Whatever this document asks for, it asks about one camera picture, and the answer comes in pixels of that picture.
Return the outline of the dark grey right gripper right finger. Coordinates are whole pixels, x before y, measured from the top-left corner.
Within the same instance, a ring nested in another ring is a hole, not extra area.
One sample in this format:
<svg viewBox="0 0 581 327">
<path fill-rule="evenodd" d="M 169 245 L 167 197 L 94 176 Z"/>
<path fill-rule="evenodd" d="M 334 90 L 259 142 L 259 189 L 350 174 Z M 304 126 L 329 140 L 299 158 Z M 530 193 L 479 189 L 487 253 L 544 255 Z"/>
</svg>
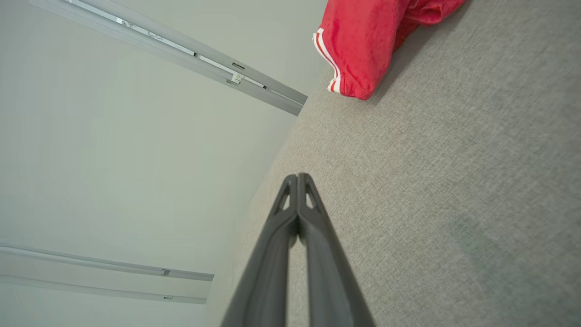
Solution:
<svg viewBox="0 0 581 327">
<path fill-rule="evenodd" d="M 300 238 L 306 248 L 312 327 L 374 327 L 375 322 L 313 178 L 297 180 Z"/>
</svg>

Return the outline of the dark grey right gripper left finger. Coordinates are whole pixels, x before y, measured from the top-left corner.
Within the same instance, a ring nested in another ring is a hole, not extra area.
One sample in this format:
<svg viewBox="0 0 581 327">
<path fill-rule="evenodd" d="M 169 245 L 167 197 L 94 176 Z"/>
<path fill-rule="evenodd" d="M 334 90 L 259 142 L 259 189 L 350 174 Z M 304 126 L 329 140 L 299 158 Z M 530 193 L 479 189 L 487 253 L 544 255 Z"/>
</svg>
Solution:
<svg viewBox="0 0 581 327">
<path fill-rule="evenodd" d="M 222 327 L 284 327 L 287 319 L 289 250 L 296 242 L 298 176 L 284 178 L 259 234 Z"/>
</svg>

